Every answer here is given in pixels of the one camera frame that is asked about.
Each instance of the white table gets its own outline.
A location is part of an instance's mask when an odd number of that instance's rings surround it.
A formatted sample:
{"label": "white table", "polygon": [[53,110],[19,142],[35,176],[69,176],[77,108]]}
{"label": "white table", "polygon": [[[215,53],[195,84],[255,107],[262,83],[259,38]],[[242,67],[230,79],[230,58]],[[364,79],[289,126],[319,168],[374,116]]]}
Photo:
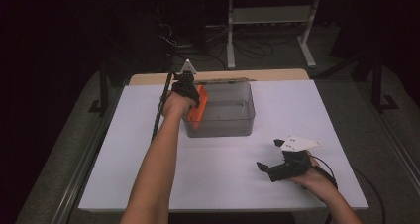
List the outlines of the white table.
{"label": "white table", "polygon": [[[274,139],[289,135],[320,141],[311,150],[333,169],[339,189],[356,209],[368,208],[312,80],[250,82],[256,108],[247,137],[188,138],[180,128],[169,209],[191,211],[296,211],[325,208],[289,181],[270,182],[256,162],[283,163]],[[163,85],[126,86],[87,182],[79,208],[122,211],[150,143]]]}

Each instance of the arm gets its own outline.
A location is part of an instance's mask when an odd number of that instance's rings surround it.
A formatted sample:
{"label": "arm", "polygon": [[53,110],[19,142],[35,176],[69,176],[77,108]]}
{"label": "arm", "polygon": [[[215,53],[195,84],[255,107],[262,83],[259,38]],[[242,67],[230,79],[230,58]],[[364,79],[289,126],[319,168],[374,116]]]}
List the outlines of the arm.
{"label": "arm", "polygon": [[[319,166],[313,158],[311,158],[311,162],[312,166]],[[334,223],[362,223],[362,220],[336,187],[313,168],[310,168],[306,174],[293,177],[290,180],[299,183],[324,202],[330,210]]]}
{"label": "arm", "polygon": [[167,98],[164,120],[143,159],[121,223],[167,223],[179,123],[190,105],[192,100],[174,92]]}

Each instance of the table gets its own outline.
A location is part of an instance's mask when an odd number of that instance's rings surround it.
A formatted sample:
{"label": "table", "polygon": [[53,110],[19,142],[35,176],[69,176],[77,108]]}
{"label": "table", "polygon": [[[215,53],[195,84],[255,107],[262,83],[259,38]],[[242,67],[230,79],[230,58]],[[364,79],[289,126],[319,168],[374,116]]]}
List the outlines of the table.
{"label": "table", "polygon": [[[354,208],[368,208],[315,83],[302,69],[199,72],[196,79],[247,77],[256,118],[247,137],[188,138],[179,132],[178,160],[169,209],[296,211],[323,209],[308,191],[288,181],[270,182],[256,162],[282,163],[274,139],[288,135],[319,140],[311,152],[333,169]],[[123,211],[152,135],[165,74],[135,75],[126,86],[78,208]]]}
{"label": "table", "polygon": [[309,33],[315,19],[320,0],[312,0],[310,5],[282,6],[282,7],[258,7],[258,8],[235,8],[233,0],[229,0],[228,13],[228,43],[226,45],[228,69],[235,69],[235,55],[233,45],[233,25],[255,23],[305,23],[306,28],[301,36],[297,37],[300,49],[309,67],[315,68],[315,60],[309,51]]}

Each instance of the orange object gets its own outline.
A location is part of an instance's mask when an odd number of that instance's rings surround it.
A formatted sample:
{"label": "orange object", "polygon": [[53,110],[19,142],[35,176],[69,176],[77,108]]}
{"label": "orange object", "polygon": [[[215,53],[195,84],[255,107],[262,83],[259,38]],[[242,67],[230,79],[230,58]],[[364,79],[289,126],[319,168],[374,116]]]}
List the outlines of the orange object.
{"label": "orange object", "polygon": [[197,130],[198,126],[200,125],[200,121],[203,117],[204,109],[206,108],[207,100],[209,98],[207,91],[206,89],[204,89],[203,85],[199,84],[197,86],[197,92],[200,95],[200,105],[198,106],[198,108],[190,108],[187,115],[187,121],[192,122],[192,128],[194,130]]}

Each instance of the transparent bin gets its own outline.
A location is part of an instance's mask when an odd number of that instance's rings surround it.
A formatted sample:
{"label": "transparent bin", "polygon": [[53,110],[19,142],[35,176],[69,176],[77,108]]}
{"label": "transparent bin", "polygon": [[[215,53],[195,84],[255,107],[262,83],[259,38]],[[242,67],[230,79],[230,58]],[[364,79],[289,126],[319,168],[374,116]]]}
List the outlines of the transparent bin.
{"label": "transparent bin", "polygon": [[187,136],[239,137],[253,131],[254,109],[251,86],[248,82],[206,84],[208,101],[200,122],[183,122]]}

